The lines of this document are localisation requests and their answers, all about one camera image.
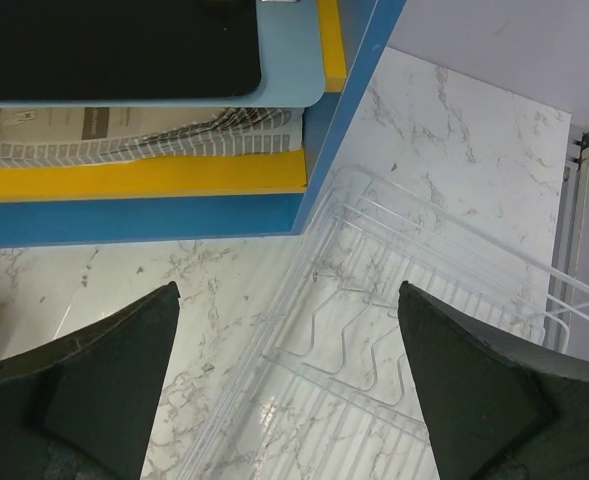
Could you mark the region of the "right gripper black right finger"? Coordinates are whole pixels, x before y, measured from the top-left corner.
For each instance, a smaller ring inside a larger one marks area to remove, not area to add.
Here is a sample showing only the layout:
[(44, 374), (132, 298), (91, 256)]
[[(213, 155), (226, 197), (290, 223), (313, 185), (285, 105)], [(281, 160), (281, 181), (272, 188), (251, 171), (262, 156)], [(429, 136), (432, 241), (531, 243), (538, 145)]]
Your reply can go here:
[(442, 479), (589, 479), (589, 361), (409, 282), (399, 327)]

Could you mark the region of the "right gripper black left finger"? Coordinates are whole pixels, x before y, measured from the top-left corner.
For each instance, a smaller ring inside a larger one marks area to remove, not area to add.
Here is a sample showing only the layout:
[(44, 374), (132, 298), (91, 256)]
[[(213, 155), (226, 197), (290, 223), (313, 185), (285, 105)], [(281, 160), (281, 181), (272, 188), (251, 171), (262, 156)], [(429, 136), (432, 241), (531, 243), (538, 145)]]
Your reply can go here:
[(0, 479), (140, 477), (180, 313), (163, 285), (0, 360)]

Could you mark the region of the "white wire dish rack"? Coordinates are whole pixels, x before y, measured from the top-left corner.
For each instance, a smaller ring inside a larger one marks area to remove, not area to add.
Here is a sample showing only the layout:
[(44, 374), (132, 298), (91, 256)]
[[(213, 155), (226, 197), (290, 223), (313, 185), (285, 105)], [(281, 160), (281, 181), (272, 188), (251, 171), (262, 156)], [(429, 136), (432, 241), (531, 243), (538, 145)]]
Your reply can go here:
[(403, 282), (589, 360), (588, 284), (344, 167), (179, 477), (436, 478), (398, 326)]

